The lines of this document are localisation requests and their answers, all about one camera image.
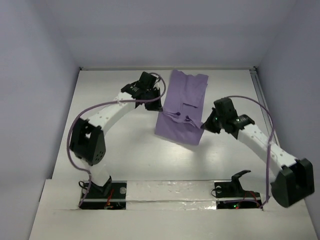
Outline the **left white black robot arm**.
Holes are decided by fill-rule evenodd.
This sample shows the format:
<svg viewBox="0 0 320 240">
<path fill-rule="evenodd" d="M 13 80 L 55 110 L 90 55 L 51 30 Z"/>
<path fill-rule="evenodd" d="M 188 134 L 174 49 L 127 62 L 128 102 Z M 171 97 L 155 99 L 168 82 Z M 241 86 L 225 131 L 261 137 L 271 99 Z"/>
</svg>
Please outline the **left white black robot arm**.
<svg viewBox="0 0 320 240">
<path fill-rule="evenodd" d="M 144 71 L 139 80 L 122 87 L 114 100 L 97 104 L 98 112 L 86 119 L 76 117 L 67 136 L 67 154 L 74 153 L 85 165 L 81 171 L 88 173 L 88 190 L 95 189 L 104 197 L 109 195 L 112 177 L 102 162 L 106 154 L 106 133 L 140 105 L 147 111 L 162 111 L 161 98 L 166 92 L 165 87 L 160 87 L 163 82 L 159 74 Z"/>
</svg>

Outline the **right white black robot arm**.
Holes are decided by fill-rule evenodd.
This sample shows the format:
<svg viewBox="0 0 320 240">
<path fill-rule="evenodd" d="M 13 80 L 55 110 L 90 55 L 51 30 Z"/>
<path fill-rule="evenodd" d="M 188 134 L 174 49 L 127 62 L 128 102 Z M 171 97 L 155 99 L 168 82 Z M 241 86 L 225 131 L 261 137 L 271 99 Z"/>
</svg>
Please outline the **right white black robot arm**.
<svg viewBox="0 0 320 240">
<path fill-rule="evenodd" d="M 265 201 L 270 197 L 288 208 L 315 192 L 312 163 L 299 159 L 273 142 L 274 131 L 266 136 L 248 115 L 238 115 L 232 97 L 214 101 L 212 112 L 201 128 L 219 134 L 224 130 L 251 149 L 266 164 Z"/>
</svg>

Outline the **purple t shirt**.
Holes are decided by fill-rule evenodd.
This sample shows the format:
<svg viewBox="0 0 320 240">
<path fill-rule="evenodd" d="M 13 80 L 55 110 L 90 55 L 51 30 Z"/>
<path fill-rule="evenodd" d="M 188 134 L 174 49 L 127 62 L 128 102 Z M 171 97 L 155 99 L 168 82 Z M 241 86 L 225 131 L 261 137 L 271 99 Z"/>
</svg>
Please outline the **purple t shirt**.
<svg viewBox="0 0 320 240">
<path fill-rule="evenodd" d="M 173 70 L 163 111 L 158 114 L 155 134 L 180 144 L 197 146 L 204 130 L 202 115 L 209 76 Z"/>
</svg>

